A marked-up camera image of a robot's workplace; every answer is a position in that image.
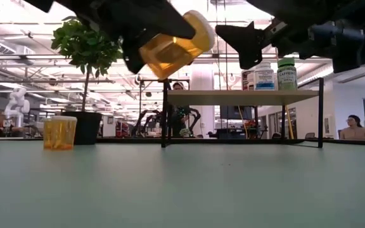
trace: man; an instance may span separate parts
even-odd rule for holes
[[[180,82],[172,85],[173,90],[184,90],[184,86]],[[171,127],[173,137],[181,137],[180,131],[187,126],[185,122],[189,119],[189,111],[187,107],[174,106],[171,116]]]

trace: orange plastic container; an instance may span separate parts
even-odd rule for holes
[[[44,149],[70,150],[74,148],[77,118],[55,116],[44,122]]]
[[[192,39],[158,34],[139,49],[143,61],[160,80],[168,78],[214,46],[214,31],[204,16],[191,10],[183,17],[196,31]]]

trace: woman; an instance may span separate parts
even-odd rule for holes
[[[180,82],[172,85],[173,90],[184,90],[184,86]],[[173,107],[173,114],[171,117],[171,127],[173,137],[180,137],[180,131],[186,128],[185,122],[189,118],[189,113],[184,112],[184,107]]]
[[[340,132],[340,139],[344,140],[365,140],[365,128],[356,115],[350,115],[347,119],[347,127]]]

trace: tree trunk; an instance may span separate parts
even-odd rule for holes
[[[87,103],[87,91],[88,91],[88,82],[89,82],[89,75],[91,74],[91,67],[87,66],[87,79],[84,85],[84,94],[82,95],[82,107],[81,111],[86,111],[86,103]]]

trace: shelf board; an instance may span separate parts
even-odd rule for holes
[[[289,105],[318,96],[318,91],[169,91],[172,105]]]

